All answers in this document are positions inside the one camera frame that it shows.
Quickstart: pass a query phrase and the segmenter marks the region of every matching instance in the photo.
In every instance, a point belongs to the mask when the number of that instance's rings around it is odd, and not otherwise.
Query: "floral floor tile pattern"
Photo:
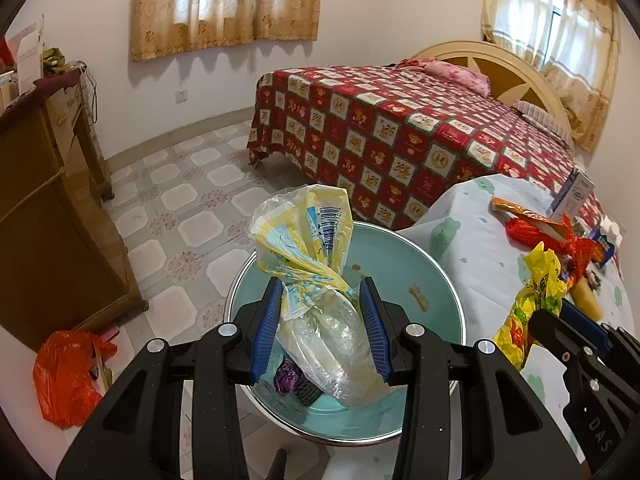
[[[247,229],[257,205],[285,187],[310,182],[283,156],[249,165],[248,123],[226,126],[148,155],[113,173],[106,207],[129,249],[149,310],[123,320],[116,338],[117,376],[154,337],[191,341],[222,321],[226,295],[254,250]],[[261,480],[275,451],[290,451],[287,479],[322,478],[324,446],[291,436],[255,413],[237,391],[249,475]],[[185,384],[180,418],[180,472],[193,478],[191,396]]]

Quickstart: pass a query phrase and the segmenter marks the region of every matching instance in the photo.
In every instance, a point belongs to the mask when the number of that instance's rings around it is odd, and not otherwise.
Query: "wooden headboard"
[[[434,57],[479,70],[489,76],[492,95],[507,106],[517,100],[544,108],[567,129],[569,119],[545,79],[518,56],[485,41],[447,41],[426,48],[412,59]]]

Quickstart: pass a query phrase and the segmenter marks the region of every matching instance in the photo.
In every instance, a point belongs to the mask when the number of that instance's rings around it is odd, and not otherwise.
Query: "electrical outlet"
[[[175,93],[175,102],[183,103],[187,100],[187,91],[186,90],[178,90]]]

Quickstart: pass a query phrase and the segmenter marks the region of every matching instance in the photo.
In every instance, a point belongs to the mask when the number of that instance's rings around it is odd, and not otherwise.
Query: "barcode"
[[[339,207],[321,207],[319,208],[320,232],[322,241],[327,250],[334,250],[334,235],[338,225],[338,219],[342,215],[342,209]]]

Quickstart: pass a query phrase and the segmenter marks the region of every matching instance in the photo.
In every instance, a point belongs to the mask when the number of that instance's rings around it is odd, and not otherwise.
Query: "wooden desk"
[[[111,184],[78,84],[35,102],[0,122],[0,324],[38,350],[148,306],[102,208]]]

